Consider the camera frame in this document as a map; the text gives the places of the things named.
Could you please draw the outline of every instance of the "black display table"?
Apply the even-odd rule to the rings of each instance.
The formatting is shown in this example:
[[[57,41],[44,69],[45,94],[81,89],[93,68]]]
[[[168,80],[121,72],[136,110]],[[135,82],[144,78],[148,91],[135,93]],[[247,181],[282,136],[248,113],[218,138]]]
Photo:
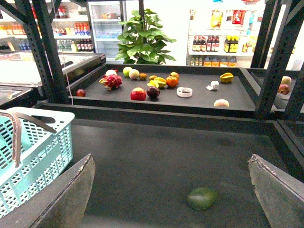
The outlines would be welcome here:
[[[146,81],[133,81],[125,78],[122,70],[131,66],[148,76],[157,75],[163,78],[171,72],[180,74],[180,81],[175,88],[161,90],[158,99],[149,97],[145,101],[132,101],[131,91],[136,87],[147,89]],[[123,78],[123,84],[117,90],[108,91],[98,81],[108,69],[117,69],[118,75]],[[226,72],[232,73],[235,78],[230,84],[222,84],[220,76]],[[219,81],[218,91],[210,91],[206,86],[211,81]],[[181,98],[177,96],[178,87],[190,87],[193,96]],[[254,78],[244,68],[196,67],[196,66],[156,66],[156,65],[104,65],[71,85],[74,95],[74,104],[99,107],[127,108],[147,111],[162,111],[186,114],[208,114],[231,117],[254,117],[256,102],[260,87]],[[76,97],[78,89],[86,90],[86,97]],[[213,107],[218,99],[226,99],[229,108]]]
[[[86,227],[270,227],[255,196],[253,153],[304,181],[304,159],[276,121],[41,104],[73,112],[74,162],[96,164]],[[196,187],[219,193],[206,211],[186,204]]]

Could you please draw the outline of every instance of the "glass door fridge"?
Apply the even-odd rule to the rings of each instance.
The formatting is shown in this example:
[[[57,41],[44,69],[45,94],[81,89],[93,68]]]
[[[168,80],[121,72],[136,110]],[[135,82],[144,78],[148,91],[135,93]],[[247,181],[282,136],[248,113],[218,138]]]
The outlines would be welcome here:
[[[124,2],[90,1],[88,7],[95,52],[104,53],[107,62],[114,62],[118,53],[117,37],[123,31],[118,22],[124,18]]]

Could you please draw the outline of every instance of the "snack package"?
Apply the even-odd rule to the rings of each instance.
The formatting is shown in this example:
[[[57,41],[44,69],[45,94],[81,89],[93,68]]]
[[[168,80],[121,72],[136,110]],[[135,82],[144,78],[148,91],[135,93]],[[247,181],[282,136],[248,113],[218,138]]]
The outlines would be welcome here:
[[[219,29],[223,19],[223,12],[215,9],[212,11],[211,16],[211,28]]]
[[[232,24],[233,25],[243,25],[245,13],[246,13],[245,10],[234,10]]]

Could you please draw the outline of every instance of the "shopping basket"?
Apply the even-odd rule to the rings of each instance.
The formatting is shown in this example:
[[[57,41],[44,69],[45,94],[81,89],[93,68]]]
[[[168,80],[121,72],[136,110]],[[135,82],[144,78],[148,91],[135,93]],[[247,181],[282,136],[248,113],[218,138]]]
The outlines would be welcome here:
[[[74,117],[23,107],[0,110],[0,218],[51,183],[72,160]]]

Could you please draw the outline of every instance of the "green mango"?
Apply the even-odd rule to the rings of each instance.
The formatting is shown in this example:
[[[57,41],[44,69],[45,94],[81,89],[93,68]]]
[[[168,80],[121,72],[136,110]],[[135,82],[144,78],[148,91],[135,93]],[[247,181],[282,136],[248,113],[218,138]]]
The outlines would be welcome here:
[[[187,196],[187,203],[195,210],[205,210],[211,207],[217,196],[217,192],[213,189],[197,188]]]

